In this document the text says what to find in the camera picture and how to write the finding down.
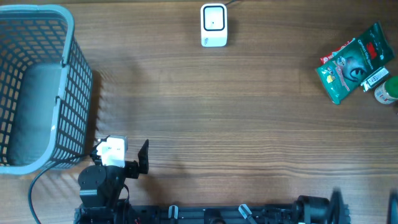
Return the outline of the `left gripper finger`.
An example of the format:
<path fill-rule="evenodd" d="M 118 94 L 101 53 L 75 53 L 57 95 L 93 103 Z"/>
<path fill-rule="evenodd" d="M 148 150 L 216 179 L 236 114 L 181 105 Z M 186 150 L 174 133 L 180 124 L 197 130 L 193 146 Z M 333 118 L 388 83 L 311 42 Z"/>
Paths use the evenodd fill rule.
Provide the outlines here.
<path fill-rule="evenodd" d="M 146 139 L 144 144 L 142 145 L 140 151 L 138 152 L 139 159 L 139 173 L 140 174 L 148 174 L 149 172 L 149 140 Z"/>
<path fill-rule="evenodd" d="M 101 144 L 102 142 L 106 142 L 107 139 L 109 138 L 109 136 L 106 136 L 105 138 L 99 138 L 97 139 L 95 146 L 98 146 L 99 144 Z"/>

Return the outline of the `red snack stick packet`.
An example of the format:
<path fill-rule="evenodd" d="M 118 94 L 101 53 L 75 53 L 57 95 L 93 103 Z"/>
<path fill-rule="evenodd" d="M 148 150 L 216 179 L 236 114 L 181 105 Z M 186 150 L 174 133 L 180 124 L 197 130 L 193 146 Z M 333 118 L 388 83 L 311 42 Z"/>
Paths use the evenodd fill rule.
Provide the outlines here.
<path fill-rule="evenodd" d="M 328 55 L 321 57 L 320 58 L 321 64 L 323 65 L 323 64 L 327 63 L 327 61 L 331 60 L 338 52 L 340 52 L 342 49 L 344 49 L 346 46 L 348 46 L 354 40 L 355 40 L 355 38 L 352 38 L 351 40 L 344 43 L 342 46 L 340 46 L 337 49 L 335 49 L 334 51 L 330 52 Z"/>

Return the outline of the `green white small box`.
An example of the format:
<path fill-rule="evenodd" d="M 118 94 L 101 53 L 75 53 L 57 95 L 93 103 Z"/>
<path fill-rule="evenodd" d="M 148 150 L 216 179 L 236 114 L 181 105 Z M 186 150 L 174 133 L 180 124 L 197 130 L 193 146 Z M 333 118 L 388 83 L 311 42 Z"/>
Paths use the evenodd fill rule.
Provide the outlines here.
<path fill-rule="evenodd" d="M 380 82 L 385 80 L 389 76 L 389 71 L 385 67 L 378 68 L 375 72 L 370 74 L 364 81 L 361 83 L 364 92 L 372 90 L 375 88 Z"/>

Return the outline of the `green lid jar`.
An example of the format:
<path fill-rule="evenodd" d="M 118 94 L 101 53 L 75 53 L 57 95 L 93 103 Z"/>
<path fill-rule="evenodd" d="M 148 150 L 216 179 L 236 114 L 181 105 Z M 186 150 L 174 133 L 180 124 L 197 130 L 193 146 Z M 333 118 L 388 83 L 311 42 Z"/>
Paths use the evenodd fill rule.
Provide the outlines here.
<path fill-rule="evenodd" d="M 374 92 L 376 100 L 384 105 L 389 105 L 398 99 L 398 76 L 394 76 L 379 85 Z"/>

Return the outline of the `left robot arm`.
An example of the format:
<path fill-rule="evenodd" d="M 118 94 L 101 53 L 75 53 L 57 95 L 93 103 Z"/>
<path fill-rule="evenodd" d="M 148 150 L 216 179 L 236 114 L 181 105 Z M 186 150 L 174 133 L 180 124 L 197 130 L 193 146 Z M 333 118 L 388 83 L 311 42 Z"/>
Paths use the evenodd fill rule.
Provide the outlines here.
<path fill-rule="evenodd" d="M 128 140 L 110 135 L 99 139 L 90 152 L 94 162 L 78 176 L 82 204 L 75 210 L 74 223 L 140 223 L 141 220 L 129 203 L 121 198 L 128 190 L 126 179 L 138 179 L 149 171 L 149 140 L 145 140 L 137 161 L 125 159 Z"/>

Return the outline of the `green 3M gloves package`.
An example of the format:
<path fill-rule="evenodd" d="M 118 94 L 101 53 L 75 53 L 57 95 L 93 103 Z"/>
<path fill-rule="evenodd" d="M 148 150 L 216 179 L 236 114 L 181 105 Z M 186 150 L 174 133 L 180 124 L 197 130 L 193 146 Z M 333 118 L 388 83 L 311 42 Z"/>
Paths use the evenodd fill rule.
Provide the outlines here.
<path fill-rule="evenodd" d="M 316 72 L 328 96 L 338 105 L 365 78 L 394 57 L 381 23 L 376 22 Z"/>

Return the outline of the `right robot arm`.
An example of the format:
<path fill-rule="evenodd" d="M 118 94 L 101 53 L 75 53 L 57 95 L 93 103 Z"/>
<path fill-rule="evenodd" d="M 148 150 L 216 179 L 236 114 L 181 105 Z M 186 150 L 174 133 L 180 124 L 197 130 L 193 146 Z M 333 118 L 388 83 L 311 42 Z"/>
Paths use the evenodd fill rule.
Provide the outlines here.
<path fill-rule="evenodd" d="M 300 196 L 293 207 L 294 223 L 349 224 L 351 217 L 344 204 L 340 189 L 335 189 L 331 199 Z"/>

